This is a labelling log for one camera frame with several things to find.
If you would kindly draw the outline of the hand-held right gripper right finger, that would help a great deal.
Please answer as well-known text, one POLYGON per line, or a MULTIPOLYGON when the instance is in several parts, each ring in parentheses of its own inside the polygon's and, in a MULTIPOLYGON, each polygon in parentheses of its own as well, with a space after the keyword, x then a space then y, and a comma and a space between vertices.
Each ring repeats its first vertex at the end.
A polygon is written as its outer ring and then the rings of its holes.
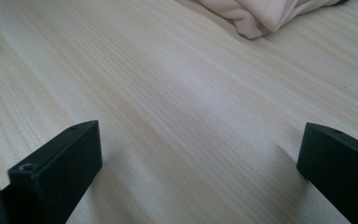
POLYGON ((309 122, 296 168, 351 224, 358 224, 357 139, 309 122))

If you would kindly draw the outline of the pale pink cloth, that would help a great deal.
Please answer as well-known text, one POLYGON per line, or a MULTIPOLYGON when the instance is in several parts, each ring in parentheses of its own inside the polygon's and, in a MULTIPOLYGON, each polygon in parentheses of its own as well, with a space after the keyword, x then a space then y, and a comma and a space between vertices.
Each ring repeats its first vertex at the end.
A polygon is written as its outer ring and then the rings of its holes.
POLYGON ((277 32, 295 17, 350 0, 174 0, 190 8, 203 8, 230 22, 239 35, 255 39, 277 32))

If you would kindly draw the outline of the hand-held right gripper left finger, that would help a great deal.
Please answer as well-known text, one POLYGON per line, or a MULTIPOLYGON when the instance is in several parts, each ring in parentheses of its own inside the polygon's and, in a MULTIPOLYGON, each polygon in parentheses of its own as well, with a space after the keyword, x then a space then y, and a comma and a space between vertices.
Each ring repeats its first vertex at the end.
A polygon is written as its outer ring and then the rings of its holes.
POLYGON ((59 133, 8 170, 11 224, 65 224, 102 166, 98 121, 59 133))

